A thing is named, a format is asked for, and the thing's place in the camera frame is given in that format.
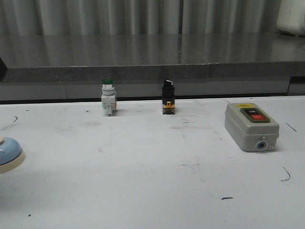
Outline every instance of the yellow label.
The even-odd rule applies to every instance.
[[[175,104],[172,104],[171,101],[167,101],[166,104],[163,104],[164,108],[174,108]]]
[[[236,104],[237,107],[253,107],[252,104]]]

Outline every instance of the gray countertop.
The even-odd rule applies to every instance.
[[[221,80],[305,74],[305,38],[280,33],[1,36],[4,83]]]

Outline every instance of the red off button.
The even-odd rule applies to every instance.
[[[261,114],[251,114],[250,117],[254,120],[264,120],[266,119],[264,116],[262,116]]]

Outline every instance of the white container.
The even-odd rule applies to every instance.
[[[277,29],[292,35],[305,35],[305,0],[282,0]]]

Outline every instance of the black mark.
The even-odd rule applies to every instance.
[[[287,179],[281,180],[281,181],[288,181],[288,180],[290,180],[290,178],[291,178],[290,173],[287,171],[287,169],[285,167],[283,167],[283,169],[286,171],[286,173],[288,174],[289,177]]]
[[[195,164],[195,165],[178,165],[178,166],[199,166],[200,164]]]
[[[222,100],[226,101],[227,103],[230,103],[229,101],[227,101],[227,100],[225,100],[225,99],[222,99]]]
[[[290,126],[288,123],[286,123],[287,126],[289,126],[291,129],[293,129],[294,131],[296,131],[292,126]]]
[[[3,127],[1,130],[8,130],[8,129],[12,129],[16,124],[12,124],[12,125],[8,125]]]
[[[194,114],[197,114],[197,115],[205,115],[205,114],[199,113],[199,112],[194,112]]]

